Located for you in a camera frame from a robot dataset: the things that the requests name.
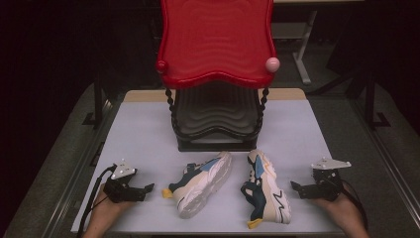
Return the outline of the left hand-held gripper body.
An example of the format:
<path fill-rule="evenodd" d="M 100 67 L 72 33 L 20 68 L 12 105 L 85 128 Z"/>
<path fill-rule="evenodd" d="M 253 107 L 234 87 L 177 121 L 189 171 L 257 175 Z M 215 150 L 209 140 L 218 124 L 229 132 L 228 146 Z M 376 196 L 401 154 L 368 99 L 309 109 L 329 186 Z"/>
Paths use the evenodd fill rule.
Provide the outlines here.
<path fill-rule="evenodd" d="M 107 178 L 103 191 L 113 202 L 134 201 L 137 192 L 145 192 L 143 188 L 130 187 L 129 182 L 137 174 L 137 170 L 124 159 L 114 165 L 112 174 Z"/>

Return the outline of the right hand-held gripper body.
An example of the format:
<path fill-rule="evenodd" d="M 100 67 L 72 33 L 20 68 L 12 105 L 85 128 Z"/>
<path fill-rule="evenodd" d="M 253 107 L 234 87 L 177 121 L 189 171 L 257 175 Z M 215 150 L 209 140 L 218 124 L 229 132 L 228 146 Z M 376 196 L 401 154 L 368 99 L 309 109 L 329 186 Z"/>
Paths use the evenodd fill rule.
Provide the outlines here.
<path fill-rule="evenodd" d="M 349 168 L 351 165 L 350 162 L 329 158 L 313 163 L 311 168 L 315 183 L 310 188 L 309 197 L 334 201 L 344 188 L 339 169 Z"/>

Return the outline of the cream and navy sneaker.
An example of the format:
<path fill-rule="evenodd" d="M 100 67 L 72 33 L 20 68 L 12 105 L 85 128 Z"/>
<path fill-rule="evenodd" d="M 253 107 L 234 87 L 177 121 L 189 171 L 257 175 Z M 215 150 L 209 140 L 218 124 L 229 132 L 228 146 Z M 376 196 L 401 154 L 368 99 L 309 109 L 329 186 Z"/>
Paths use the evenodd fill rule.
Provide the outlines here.
<path fill-rule="evenodd" d="M 179 182 L 171 183 L 161 194 L 176 201 L 179 217 L 195 216 L 207 203 L 208 197 L 227 180 L 232 170 L 232 155 L 220 152 L 215 158 L 202 163 L 188 164 Z"/>
<path fill-rule="evenodd" d="M 241 187 L 246 201 L 254 207 L 247 222 L 249 229 L 262 222 L 289 224 L 291 209 L 285 192 L 276 183 L 276 172 L 270 159 L 261 150 L 248 153 L 250 177 Z"/>

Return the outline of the red and black shoe rack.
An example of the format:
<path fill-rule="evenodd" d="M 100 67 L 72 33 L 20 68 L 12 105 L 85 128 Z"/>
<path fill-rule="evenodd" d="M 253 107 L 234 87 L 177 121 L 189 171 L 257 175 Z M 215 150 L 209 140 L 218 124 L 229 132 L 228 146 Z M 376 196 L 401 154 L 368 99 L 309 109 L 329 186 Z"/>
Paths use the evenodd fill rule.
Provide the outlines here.
<path fill-rule="evenodd" d="M 280 62 L 273 0 L 160 0 L 156 69 L 181 152 L 257 145 Z"/>

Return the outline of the person's left hand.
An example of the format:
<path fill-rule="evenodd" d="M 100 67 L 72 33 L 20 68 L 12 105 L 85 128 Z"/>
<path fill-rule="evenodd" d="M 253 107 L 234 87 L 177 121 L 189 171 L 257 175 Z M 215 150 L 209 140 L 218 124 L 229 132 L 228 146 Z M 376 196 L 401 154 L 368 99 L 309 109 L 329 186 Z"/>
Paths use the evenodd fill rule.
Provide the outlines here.
<path fill-rule="evenodd" d="M 104 185 L 100 185 L 100 189 L 94 201 L 94 207 L 92 208 L 93 215 L 98 217 L 114 217 L 117 218 L 122 215 L 125 211 L 135 205 L 132 201 L 113 202 L 103 191 Z"/>

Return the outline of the person's right hand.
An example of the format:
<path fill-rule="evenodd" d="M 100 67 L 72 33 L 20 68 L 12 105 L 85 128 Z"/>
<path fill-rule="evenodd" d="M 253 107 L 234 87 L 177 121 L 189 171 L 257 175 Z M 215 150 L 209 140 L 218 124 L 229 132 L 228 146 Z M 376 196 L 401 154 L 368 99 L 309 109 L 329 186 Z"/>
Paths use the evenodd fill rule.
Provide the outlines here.
<path fill-rule="evenodd" d="M 357 207 L 343 193 L 340 193 L 334 201 L 315 198 L 311 199 L 311 202 L 323 209 L 337 223 L 361 217 Z"/>

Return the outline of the pale grey table mat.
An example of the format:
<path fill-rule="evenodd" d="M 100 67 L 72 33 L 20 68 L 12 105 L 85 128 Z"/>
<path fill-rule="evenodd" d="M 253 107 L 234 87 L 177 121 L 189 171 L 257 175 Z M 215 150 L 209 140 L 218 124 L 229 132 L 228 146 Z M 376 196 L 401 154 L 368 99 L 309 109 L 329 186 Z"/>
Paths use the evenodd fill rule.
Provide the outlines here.
<path fill-rule="evenodd" d="M 189 163 L 201 164 L 214 158 L 212 152 L 181 152 L 164 102 L 124 102 L 111 126 L 95 172 L 126 161 L 137 169 L 130 184 L 154 189 L 146 199 L 124 213 L 113 231 L 126 234 L 198 235 L 310 235 L 337 234 L 334 225 L 318 207 L 299 197 L 293 182 L 310 184 L 312 166 L 330 155 L 322 132 L 306 100 L 272 100 L 264 111 L 258 147 L 271 160 L 291 207 L 291 221 L 264 221 L 251 229 L 247 222 L 253 210 L 240 188 L 250 175 L 244 152 L 233 155 L 227 181 L 212 194 L 194 217 L 182 219 L 173 200 L 161 192 L 177 182 Z"/>

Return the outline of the black metal stand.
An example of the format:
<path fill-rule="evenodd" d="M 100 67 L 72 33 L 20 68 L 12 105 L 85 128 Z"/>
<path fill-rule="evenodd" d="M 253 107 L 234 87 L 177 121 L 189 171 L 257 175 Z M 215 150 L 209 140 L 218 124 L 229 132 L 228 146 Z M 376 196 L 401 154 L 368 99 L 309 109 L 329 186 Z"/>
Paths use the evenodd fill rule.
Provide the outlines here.
<path fill-rule="evenodd" d="M 92 126 L 94 130 L 98 129 L 103 121 L 103 108 L 105 97 L 103 94 L 102 78 L 97 75 L 93 83 L 94 92 L 94 111 L 86 114 L 82 124 Z"/>
<path fill-rule="evenodd" d="M 377 127 L 389 127 L 390 123 L 383 113 L 374 112 L 375 80 L 371 72 L 366 75 L 365 120 L 368 126 L 375 130 Z"/>

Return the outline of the white desk with metal leg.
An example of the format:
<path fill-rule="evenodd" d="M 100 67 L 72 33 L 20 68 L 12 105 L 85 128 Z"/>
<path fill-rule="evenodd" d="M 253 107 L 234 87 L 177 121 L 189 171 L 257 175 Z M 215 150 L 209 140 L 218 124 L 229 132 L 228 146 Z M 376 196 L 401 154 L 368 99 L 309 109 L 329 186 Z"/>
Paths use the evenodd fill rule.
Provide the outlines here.
<path fill-rule="evenodd" d="M 304 85 L 310 85 L 311 79 L 303 62 L 303 57 L 312 33 L 318 7 L 322 5 L 362 3 L 365 0 L 273 0 L 275 7 L 309 7 L 309 15 L 303 22 L 275 22 L 271 23 L 272 37 L 275 40 L 299 41 L 300 47 L 292 53 L 294 64 Z"/>

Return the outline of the aluminium frame rail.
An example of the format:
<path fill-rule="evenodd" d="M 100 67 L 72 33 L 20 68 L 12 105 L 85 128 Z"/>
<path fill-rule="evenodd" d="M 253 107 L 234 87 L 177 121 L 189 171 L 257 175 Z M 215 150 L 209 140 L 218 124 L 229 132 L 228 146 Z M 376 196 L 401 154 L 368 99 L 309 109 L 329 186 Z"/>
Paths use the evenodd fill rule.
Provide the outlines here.
<path fill-rule="evenodd" d="M 94 102 L 77 102 L 52 147 L 52 165 L 48 166 L 47 175 L 56 185 L 53 191 L 57 196 L 41 238 L 76 237 L 71 228 L 73 223 L 79 224 L 77 216 L 84 208 L 83 199 L 114 118 L 109 100 L 102 103 L 101 110 L 104 119 L 95 127 Z"/>
<path fill-rule="evenodd" d="M 360 123 L 368 134 L 368 137 L 374 144 L 375 150 L 383 163 L 384 169 L 388 173 L 392 183 L 394 184 L 399 196 L 401 197 L 407 211 L 420 229 L 420 201 L 415 197 L 411 187 L 403 177 L 400 169 L 397 167 L 393 157 L 381 141 L 377 130 L 365 119 L 365 114 L 359 102 L 354 99 L 349 101 L 354 113 L 358 116 Z"/>

